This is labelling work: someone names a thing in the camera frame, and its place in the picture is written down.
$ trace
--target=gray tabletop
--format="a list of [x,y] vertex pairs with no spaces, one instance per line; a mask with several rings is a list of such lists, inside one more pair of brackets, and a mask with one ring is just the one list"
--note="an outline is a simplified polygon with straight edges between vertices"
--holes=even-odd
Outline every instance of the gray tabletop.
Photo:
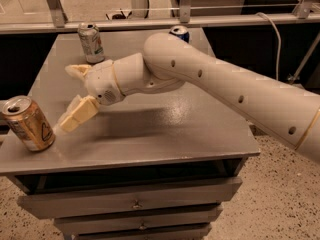
[[[144,41],[168,30],[101,33],[105,54],[116,60],[141,52]],[[201,29],[191,44],[211,54]],[[70,101],[86,96],[64,68],[86,63],[77,34],[59,35],[30,96],[53,126]],[[0,148],[0,175],[50,173],[254,156],[258,145],[246,121],[199,88],[184,84],[163,94],[135,94],[101,112],[42,152],[30,152],[10,132]]]

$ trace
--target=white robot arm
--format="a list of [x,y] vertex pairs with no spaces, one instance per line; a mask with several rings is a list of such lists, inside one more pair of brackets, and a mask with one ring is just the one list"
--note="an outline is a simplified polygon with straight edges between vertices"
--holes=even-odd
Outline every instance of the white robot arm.
[[145,42],[143,57],[135,54],[106,61],[79,78],[90,97],[102,105],[133,93],[170,91],[190,82],[320,163],[319,95],[208,56],[173,35],[152,35]]

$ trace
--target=speckled floor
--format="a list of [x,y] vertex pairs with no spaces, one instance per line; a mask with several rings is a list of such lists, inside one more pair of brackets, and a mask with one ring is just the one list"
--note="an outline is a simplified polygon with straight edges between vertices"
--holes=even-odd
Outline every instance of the speckled floor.
[[[269,136],[256,136],[259,157],[250,158],[244,183],[206,240],[320,239],[319,165]],[[1,240],[62,240],[49,220],[39,221],[16,204],[22,193],[0,178]]]

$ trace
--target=white cable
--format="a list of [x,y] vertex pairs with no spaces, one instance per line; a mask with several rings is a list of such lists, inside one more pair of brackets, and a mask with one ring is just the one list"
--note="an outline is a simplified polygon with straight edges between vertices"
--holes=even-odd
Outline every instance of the white cable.
[[281,52],[281,36],[279,33],[279,30],[277,28],[277,26],[274,24],[274,22],[272,21],[272,19],[270,19],[268,17],[268,15],[264,14],[263,12],[258,12],[257,13],[258,16],[260,16],[261,18],[264,18],[268,21],[270,21],[272,27],[274,28],[277,37],[278,37],[278,52],[277,52],[277,62],[276,62],[276,79],[277,81],[279,81],[279,61],[280,61],[280,52]]

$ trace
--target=blue can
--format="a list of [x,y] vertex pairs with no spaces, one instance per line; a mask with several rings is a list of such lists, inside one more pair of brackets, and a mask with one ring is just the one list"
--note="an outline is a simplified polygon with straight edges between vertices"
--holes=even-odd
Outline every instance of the blue can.
[[190,34],[184,26],[174,26],[170,29],[170,34],[179,37],[181,40],[189,43]]

